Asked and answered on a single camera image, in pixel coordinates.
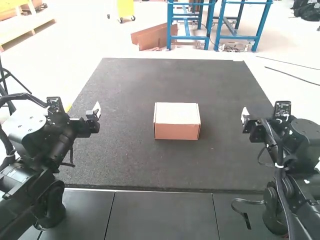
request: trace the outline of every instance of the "blue metal frame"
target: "blue metal frame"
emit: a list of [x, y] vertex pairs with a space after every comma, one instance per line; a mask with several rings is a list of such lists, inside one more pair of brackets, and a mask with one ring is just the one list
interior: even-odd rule
[[[224, 16], [226, 4], [240, 4], [240, 8], [239, 8], [239, 12], [238, 12], [237, 17], [225, 17]], [[259, 27], [258, 27], [258, 30], [257, 30], [255, 36], [242, 36], [242, 35], [237, 34], [245, 4], [264, 4], [265, 5], [261, 20], [259, 23]], [[241, 0], [241, 1], [222, 0], [219, 17], [212, 17], [213, 19], [218, 19], [213, 49], [215, 51], [219, 50], [220, 39], [249, 40], [249, 41], [254, 41], [254, 45], [252, 46], [251, 51], [255, 52], [257, 50], [257, 47], [258, 47], [258, 44], [260, 41], [260, 37], [261, 37], [262, 31], [265, 26], [265, 22], [266, 22], [271, 4], [273, 4], [273, 0], [266, 0], [265, 2], [246, 1], [246, 0]], [[232, 26], [232, 24], [229, 22], [229, 20], [236, 20], [235, 27]], [[226, 25], [226, 27], [229, 29], [229, 31], [231, 32], [232, 35], [221, 35], [221, 28], [222, 28], [223, 24]]]
[[[171, 50], [171, 40], [202, 40], [204, 41], [204, 49], [208, 50], [209, 42], [210, 42], [210, 34], [211, 34], [211, 26], [213, 23], [213, 15], [215, 9], [216, 0], [209, 0], [208, 3], [204, 3], [204, 0], [200, 0], [200, 2], [184, 3], [184, 2], [174, 2], [174, 0], [167, 0], [167, 38], [166, 38], [166, 48]], [[183, 13], [174, 13], [174, 5], [182, 6]], [[192, 8], [192, 13], [187, 12], [186, 6], [200, 6], [199, 13], [195, 13], [195, 8]], [[202, 25], [202, 15], [204, 6], [208, 6], [208, 17], [206, 21], [206, 36], [191, 36], [189, 29], [189, 21], [197, 21], [198, 26], [197, 29], [201, 29]], [[171, 25], [174, 20], [184, 22], [185, 27], [185, 35], [183, 36], [174, 36], [171, 35]]]

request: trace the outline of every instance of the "black floor mat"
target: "black floor mat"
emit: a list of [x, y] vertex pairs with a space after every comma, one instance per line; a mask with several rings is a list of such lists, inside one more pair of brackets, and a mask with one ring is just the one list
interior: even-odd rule
[[[84, 116], [98, 100], [100, 133], [76, 140], [76, 168], [62, 166], [58, 174], [66, 184], [260, 191], [272, 178], [272, 169], [257, 163], [263, 145], [242, 134], [244, 106], [259, 117], [272, 113], [244, 62], [105, 58], [69, 115]], [[199, 140], [154, 140], [155, 102], [198, 103]]]

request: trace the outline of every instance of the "wooden pallet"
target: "wooden pallet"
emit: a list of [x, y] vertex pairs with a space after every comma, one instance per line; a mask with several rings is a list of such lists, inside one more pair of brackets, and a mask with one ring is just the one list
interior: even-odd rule
[[54, 15], [49, 9], [44, 9], [43, 11], [36, 13], [36, 10], [33, 8], [31, 12], [32, 14], [28, 16], [18, 15], [4, 21], [0, 21], [0, 52], [4, 51], [2, 45], [26, 33], [34, 35], [36, 34], [36, 28], [50, 21], [56, 22]]

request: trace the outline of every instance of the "concrete floor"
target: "concrete floor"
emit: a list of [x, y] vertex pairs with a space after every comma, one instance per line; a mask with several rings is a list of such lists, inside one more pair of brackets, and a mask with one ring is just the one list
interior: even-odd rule
[[[209, 46], [210, 51], [187, 46], [177, 47], [172, 51], [139, 52], [138, 47], [131, 43], [130, 33], [165, 23], [165, 2], [136, 1], [136, 21], [129, 20], [124, 24], [116, 21], [112, 0], [47, 2], [48, 10], [56, 14], [57, 23], [40, 27], [34, 36], [22, 36], [5, 44], [6, 51], [1, 54], [3, 66], [12, 71], [41, 99], [58, 95], [61, 96], [64, 106], [70, 107], [103, 57], [245, 60], [271, 102], [291, 100], [293, 114], [320, 124], [320, 88], [267, 70], [264, 66], [318, 83], [319, 72], [255, 57], [263, 56], [320, 68], [320, 49], [316, 47], [320, 39], [320, 32], [316, 29], [320, 23], [289, 18], [293, 16], [290, 10], [293, 0], [275, 1], [271, 6], [258, 52], [255, 54], [215, 52], [212, 51], [212, 43]], [[215, 7], [215, 15], [219, 14], [219, 10], [220, 1]], [[239, 33], [255, 34], [262, 11], [262, 5], [245, 6]], [[107, 13], [111, 14], [110, 20], [107, 19]], [[225, 15], [236, 16], [237, 6], [228, 6]], [[206, 22], [206, 16], [205, 8], [203, 23]], [[213, 41], [216, 28], [217, 26], [214, 26], [212, 29]], [[202, 32], [205, 30], [198, 30], [193, 34]], [[227, 33], [226, 27], [223, 27], [222, 33], [224, 32]], [[9, 87], [11, 92], [22, 91], [14, 83], [10, 83]], [[16, 104], [18, 108], [34, 106], [25, 101]], [[1, 113], [1, 118], [5, 118], [7, 111], [2, 109]]]

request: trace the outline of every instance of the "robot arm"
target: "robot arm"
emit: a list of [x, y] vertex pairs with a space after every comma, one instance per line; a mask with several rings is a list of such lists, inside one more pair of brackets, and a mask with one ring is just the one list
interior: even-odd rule
[[263, 194], [262, 219], [275, 235], [290, 240], [320, 236], [320, 126], [291, 115], [291, 102], [275, 103], [269, 119], [242, 112], [243, 133], [252, 143], [264, 143], [275, 165], [275, 178]]
[[[70, 118], [59, 97], [48, 97], [45, 103], [28, 93], [6, 95], [0, 107], [11, 100], [30, 100], [46, 108], [47, 115], [17, 110], [5, 122], [7, 135], [1, 140], [11, 155], [0, 166], [0, 240], [16, 240], [32, 225], [46, 230], [62, 221], [65, 185], [53, 174], [76, 138], [89, 138], [100, 130], [99, 104], [84, 120]], [[20, 158], [15, 159], [13, 147]]]

